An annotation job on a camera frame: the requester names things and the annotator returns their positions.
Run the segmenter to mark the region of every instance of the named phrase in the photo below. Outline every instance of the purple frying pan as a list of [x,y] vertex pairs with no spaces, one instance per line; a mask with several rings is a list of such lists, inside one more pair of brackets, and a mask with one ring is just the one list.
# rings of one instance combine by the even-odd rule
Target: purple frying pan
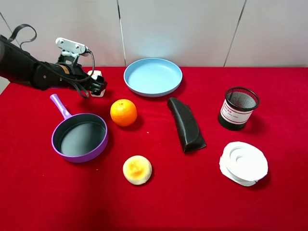
[[57,94],[50,98],[64,117],[51,137],[54,150],[65,160],[74,163],[86,162],[101,154],[108,143],[105,121],[90,113],[71,115]]

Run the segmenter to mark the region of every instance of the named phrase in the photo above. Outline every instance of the blue plate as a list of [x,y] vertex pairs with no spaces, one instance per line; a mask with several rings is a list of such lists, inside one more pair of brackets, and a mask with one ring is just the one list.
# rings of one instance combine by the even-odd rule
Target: blue plate
[[178,88],[182,72],[177,65],[165,59],[140,59],[126,68],[124,81],[138,95],[160,97]]

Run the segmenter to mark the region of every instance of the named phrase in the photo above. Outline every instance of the orange fruit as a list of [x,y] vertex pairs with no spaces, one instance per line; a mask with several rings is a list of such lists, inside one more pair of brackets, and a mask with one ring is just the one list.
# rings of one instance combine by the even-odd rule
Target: orange fruit
[[130,100],[115,101],[110,108],[112,120],[119,126],[128,126],[137,119],[137,109]]

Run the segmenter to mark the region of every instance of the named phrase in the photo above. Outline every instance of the white paper plate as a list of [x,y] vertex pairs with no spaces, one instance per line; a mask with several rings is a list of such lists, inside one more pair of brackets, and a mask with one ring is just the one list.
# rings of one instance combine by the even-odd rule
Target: white paper plate
[[226,165],[225,165],[225,160],[224,160],[223,156],[220,158],[219,166],[220,166],[220,171],[223,175],[225,175],[226,177],[228,177],[229,179],[231,179],[232,181],[234,181],[234,182],[236,182],[240,185],[248,187],[248,186],[252,186],[256,183],[256,181],[246,181],[246,180],[239,179],[238,177],[236,177],[235,175],[230,173],[228,171]]
[[229,143],[224,149],[224,156],[227,169],[240,179],[256,181],[268,173],[268,163],[264,154],[248,143]]

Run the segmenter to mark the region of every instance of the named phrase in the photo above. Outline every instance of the purple handle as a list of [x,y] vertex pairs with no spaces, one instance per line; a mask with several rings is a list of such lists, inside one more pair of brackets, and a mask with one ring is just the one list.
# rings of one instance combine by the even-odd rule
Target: purple handle
[[60,101],[57,94],[53,94],[50,96],[50,99],[54,102],[54,104],[57,106],[61,114],[63,115],[64,119],[68,119],[72,115],[67,111],[67,109],[64,107],[62,102]]

